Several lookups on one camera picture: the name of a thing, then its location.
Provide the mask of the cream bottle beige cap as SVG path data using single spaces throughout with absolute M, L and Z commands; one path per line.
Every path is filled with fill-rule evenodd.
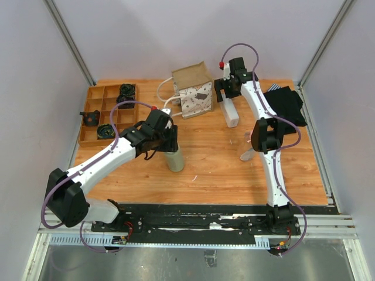
M 185 162 L 180 147 L 175 152 L 164 152 L 163 154 L 170 171 L 177 173 L 184 169 Z

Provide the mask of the white bottle grey cap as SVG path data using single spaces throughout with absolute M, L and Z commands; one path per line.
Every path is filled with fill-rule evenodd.
M 236 127 L 239 122 L 239 115 L 232 99 L 226 98 L 224 94 L 221 94 L 222 101 L 219 103 L 226 124 L 229 128 Z

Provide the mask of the black garment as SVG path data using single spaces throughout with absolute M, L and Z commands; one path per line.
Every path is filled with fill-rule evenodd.
M 272 86 L 264 93 L 264 97 L 278 116 L 292 122 L 297 127 L 307 126 L 301 113 L 303 101 L 296 91 L 291 90 L 290 87 L 275 88 Z

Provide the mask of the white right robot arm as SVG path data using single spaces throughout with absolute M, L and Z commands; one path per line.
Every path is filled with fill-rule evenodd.
M 217 102 L 231 104 L 231 99 L 243 96 L 254 114 L 255 125 L 250 136 L 253 149 L 262 160 L 267 182 L 266 229 L 272 234 L 289 230 L 292 235 L 301 233 L 297 217 L 287 196 L 281 167 L 281 151 L 286 123 L 280 120 L 261 91 L 257 76 L 247 71 L 241 57 L 228 63 L 221 61 L 223 77 L 214 81 Z

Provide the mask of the beige canvas bag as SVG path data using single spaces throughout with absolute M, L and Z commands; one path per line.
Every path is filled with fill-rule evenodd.
M 160 95 L 160 89 L 167 82 L 173 82 L 172 100 L 180 106 L 183 119 L 193 118 L 213 111 L 214 81 L 204 61 L 172 71 L 171 77 L 161 82 L 156 89 L 160 101 L 167 102 Z

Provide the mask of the blue white striped cloth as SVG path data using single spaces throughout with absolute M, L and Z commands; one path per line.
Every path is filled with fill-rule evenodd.
M 274 91 L 274 90 L 278 90 L 282 88 L 282 86 L 278 85 L 278 84 L 273 84 L 269 89 L 268 91 Z

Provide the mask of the wooden compartment tray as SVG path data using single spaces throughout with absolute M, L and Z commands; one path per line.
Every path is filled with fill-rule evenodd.
M 84 110 L 82 112 L 100 111 L 98 126 L 84 126 L 83 117 L 79 134 L 81 147 L 93 147 L 109 145 L 114 139 L 97 139 L 97 128 L 102 124 L 113 123 L 118 132 L 138 122 L 139 105 L 135 104 L 131 109 L 119 109 L 116 99 L 119 96 L 121 84 L 94 86 L 87 90 Z M 138 87 L 135 84 L 135 100 L 138 99 Z

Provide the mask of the clear bottle pink cap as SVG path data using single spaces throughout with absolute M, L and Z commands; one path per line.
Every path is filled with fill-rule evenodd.
M 256 154 L 252 143 L 251 143 L 252 131 L 246 132 L 244 134 L 244 140 L 241 143 L 242 147 L 240 148 L 240 160 L 243 162 L 251 161 Z

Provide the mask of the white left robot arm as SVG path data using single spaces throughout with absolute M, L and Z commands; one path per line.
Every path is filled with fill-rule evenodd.
M 67 171 L 55 169 L 49 175 L 44 208 L 48 208 L 67 228 L 83 221 L 103 222 L 117 232 L 125 217 L 114 200 L 89 200 L 90 190 L 118 167 L 144 155 L 150 160 L 157 152 L 178 150 L 178 127 L 171 109 L 152 109 L 145 121 L 123 130 L 110 145 Z

